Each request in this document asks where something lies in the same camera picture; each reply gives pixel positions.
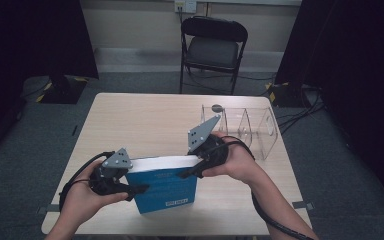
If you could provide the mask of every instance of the left hand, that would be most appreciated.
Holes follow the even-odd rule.
[[[102,162],[103,160],[92,162],[79,174],[75,181],[88,180],[93,170]],[[48,238],[52,238],[51,236],[55,233],[60,233],[64,236],[74,234],[77,228],[92,218],[99,209],[106,205],[125,200],[128,196],[129,195],[124,192],[100,196],[90,189],[88,181],[73,184],[67,194],[60,216],[49,233]]]

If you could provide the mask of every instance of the metal bracket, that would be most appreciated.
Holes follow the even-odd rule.
[[[48,212],[59,212],[59,205],[58,204],[49,204],[47,207],[39,207],[36,210],[37,214],[46,215]]]
[[[313,210],[315,208],[314,203],[305,203],[304,201],[292,202],[292,206],[294,207],[294,209],[305,208],[307,209],[307,211]]]
[[[217,114],[188,131],[188,146],[190,152],[193,152],[207,140],[219,120],[220,115]]]
[[[133,167],[125,148],[121,148],[102,163],[105,168],[131,169]]]

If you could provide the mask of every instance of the wall outlet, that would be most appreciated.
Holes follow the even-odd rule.
[[[185,1],[174,1],[174,12],[186,12]]]
[[[186,1],[185,9],[187,13],[196,13],[196,1]]]

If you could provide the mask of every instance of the chair backrest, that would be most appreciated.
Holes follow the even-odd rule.
[[[248,39],[248,31],[240,23],[224,19],[194,16],[185,19],[181,26],[182,35],[190,35],[220,40],[243,42]]]

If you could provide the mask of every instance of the acrylic box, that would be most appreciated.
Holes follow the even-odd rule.
[[[271,108],[224,108],[220,105],[202,106],[201,122],[221,115],[214,131],[241,139],[256,160],[269,155],[278,137],[278,128]]]

